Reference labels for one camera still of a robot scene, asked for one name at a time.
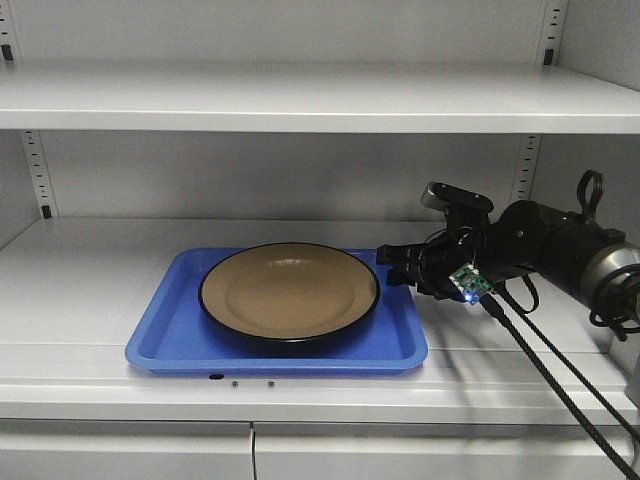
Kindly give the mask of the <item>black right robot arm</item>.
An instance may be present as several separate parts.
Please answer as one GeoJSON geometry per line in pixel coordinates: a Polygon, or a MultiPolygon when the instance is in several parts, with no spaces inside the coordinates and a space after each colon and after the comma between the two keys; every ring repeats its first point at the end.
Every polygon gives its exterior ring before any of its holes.
{"type": "Polygon", "coordinates": [[[491,221],[485,196],[432,182],[421,201],[444,213],[445,228],[423,243],[383,245],[376,262],[389,266],[390,286],[469,304],[537,273],[588,308],[593,325],[625,340],[639,331],[639,249],[598,225],[602,194],[601,173],[588,170],[577,186],[580,211],[519,200],[491,221]]]}

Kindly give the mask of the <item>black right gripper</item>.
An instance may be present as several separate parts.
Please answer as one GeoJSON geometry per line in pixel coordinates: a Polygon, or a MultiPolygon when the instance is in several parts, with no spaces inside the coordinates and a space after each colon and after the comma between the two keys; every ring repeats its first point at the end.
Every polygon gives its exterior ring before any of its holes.
{"type": "Polygon", "coordinates": [[[484,229],[489,225],[489,214],[463,207],[448,207],[444,213],[446,228],[438,236],[432,235],[428,242],[385,244],[377,248],[378,265],[419,265],[418,278],[397,268],[390,269],[387,272],[388,286],[407,285],[437,300],[464,301],[449,275],[466,263],[480,270],[477,254],[484,239],[484,229]]]}

